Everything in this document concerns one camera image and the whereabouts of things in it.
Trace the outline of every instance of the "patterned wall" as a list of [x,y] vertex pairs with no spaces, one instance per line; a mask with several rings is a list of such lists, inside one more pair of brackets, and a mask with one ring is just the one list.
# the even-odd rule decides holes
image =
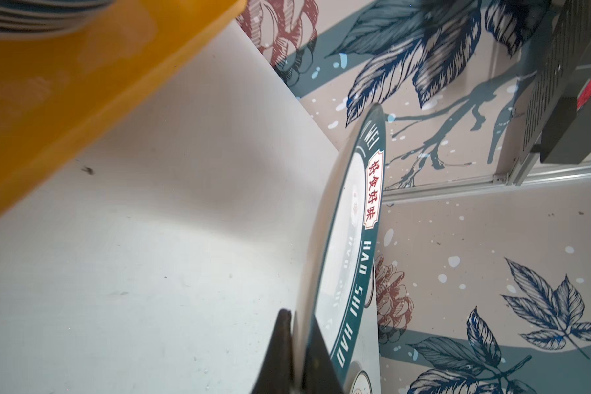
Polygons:
[[385,207],[386,394],[591,393],[591,183]]
[[512,165],[504,136],[556,14],[549,0],[250,0],[238,22],[335,146],[383,104],[389,190]]

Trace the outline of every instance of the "light blue spot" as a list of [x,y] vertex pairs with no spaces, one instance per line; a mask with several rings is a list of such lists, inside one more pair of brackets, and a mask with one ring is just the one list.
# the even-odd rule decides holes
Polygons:
[[339,61],[341,61],[341,68],[346,68],[348,65],[348,55],[347,54],[339,54]]

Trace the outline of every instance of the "stack of plates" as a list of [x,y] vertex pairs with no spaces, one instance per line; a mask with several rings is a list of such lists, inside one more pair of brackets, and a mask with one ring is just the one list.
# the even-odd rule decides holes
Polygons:
[[78,30],[114,0],[0,0],[0,40],[35,40]]

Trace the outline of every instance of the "orange tray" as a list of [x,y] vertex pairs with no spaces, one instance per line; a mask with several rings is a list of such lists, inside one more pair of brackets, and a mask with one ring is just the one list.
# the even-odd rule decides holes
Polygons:
[[0,213],[170,78],[245,3],[118,0],[77,33],[0,41]]

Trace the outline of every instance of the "red flower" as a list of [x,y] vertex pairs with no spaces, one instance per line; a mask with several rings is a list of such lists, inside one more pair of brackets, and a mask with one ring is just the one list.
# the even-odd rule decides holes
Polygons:
[[[318,12],[315,0],[249,0],[236,20],[269,64],[288,82],[293,72],[299,77],[307,48],[313,55]],[[293,52],[294,61],[286,64],[287,55]]]
[[377,257],[374,270],[379,343],[396,342],[407,329],[414,307],[401,284],[405,273],[393,265],[383,265],[383,255]]

